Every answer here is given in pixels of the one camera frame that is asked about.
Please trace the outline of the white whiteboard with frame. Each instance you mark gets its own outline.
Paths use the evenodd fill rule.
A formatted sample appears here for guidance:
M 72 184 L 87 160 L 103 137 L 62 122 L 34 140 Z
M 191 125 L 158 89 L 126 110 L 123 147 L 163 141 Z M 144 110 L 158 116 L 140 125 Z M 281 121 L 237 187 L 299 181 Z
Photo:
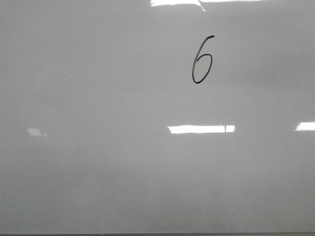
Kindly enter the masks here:
M 314 1 L 1 1 L 0 232 L 314 234 Z

